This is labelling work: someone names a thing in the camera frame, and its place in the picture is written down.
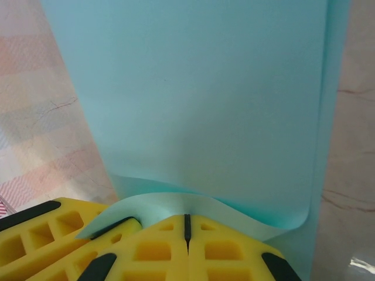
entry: paper sheet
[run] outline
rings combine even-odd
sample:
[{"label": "paper sheet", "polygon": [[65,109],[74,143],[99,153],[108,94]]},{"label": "paper sheet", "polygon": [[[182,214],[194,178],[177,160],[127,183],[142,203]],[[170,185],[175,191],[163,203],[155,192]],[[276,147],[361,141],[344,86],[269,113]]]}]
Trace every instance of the paper sheet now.
[{"label": "paper sheet", "polygon": [[349,1],[42,3],[118,195],[309,215],[274,242],[307,277]]},{"label": "paper sheet", "polygon": [[290,230],[262,224],[208,196],[158,192],[128,197],[109,206],[78,237],[92,236],[103,229],[104,222],[105,225],[111,225],[123,218],[134,217],[146,228],[177,214],[203,215],[260,241]]}]

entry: black rubber strip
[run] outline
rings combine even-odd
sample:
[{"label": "black rubber strip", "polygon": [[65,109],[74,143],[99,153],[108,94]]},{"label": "black rubber strip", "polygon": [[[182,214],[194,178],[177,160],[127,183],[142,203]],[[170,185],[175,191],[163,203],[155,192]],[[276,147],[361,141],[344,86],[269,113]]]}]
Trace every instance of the black rubber strip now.
[{"label": "black rubber strip", "polygon": [[285,259],[273,253],[263,253],[262,258],[275,281],[302,281]]},{"label": "black rubber strip", "polygon": [[183,215],[184,222],[185,222],[185,230],[184,230],[184,236],[186,241],[186,247],[187,247],[187,253],[189,253],[189,244],[190,239],[192,239],[192,220],[190,215]]},{"label": "black rubber strip", "polygon": [[134,218],[134,217],[127,217],[127,218],[123,218],[121,221],[118,221],[118,222],[115,222],[114,224],[111,224],[101,230],[99,230],[98,232],[94,233],[93,236],[90,238],[91,240],[94,240],[100,236],[102,236],[103,234],[105,234],[106,232],[108,232],[109,230],[115,228],[116,226],[122,224],[123,222],[131,219],[131,218]]},{"label": "black rubber strip", "polygon": [[6,230],[10,227],[14,227],[18,224],[21,224],[25,221],[36,218],[40,215],[51,212],[61,206],[61,203],[58,201],[47,201],[41,203],[37,206],[25,209],[21,212],[12,214],[8,217],[0,219],[0,232]]},{"label": "black rubber strip", "polygon": [[90,262],[77,281],[105,281],[117,256],[107,253]]}]

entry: curled paper edge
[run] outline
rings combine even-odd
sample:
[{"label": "curled paper edge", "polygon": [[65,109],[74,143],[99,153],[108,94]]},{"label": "curled paper edge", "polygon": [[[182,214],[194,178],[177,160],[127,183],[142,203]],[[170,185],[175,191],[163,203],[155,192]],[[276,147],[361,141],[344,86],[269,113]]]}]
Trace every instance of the curled paper edge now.
[{"label": "curled paper edge", "polygon": [[105,209],[77,236],[89,238],[101,229],[124,218],[134,217],[149,227],[173,215],[202,215],[259,241],[266,241],[301,226],[308,211],[297,222],[285,228],[273,227],[257,221],[209,196],[189,193],[146,193],[125,198]]}]

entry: plaid tablecloth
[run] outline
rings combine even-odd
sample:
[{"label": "plaid tablecloth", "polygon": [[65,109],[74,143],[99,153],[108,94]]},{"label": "plaid tablecloth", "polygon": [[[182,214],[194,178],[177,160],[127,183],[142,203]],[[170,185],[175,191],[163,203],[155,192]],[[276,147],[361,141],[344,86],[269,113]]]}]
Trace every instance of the plaid tablecloth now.
[{"label": "plaid tablecloth", "polygon": [[0,208],[60,196],[116,200],[39,1],[0,0]]}]

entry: marble surface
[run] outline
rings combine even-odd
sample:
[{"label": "marble surface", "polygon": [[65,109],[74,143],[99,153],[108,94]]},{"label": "marble surface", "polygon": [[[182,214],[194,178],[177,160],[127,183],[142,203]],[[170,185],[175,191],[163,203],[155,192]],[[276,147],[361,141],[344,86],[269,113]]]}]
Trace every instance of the marble surface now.
[{"label": "marble surface", "polygon": [[375,280],[374,14],[353,0],[312,280]]}]

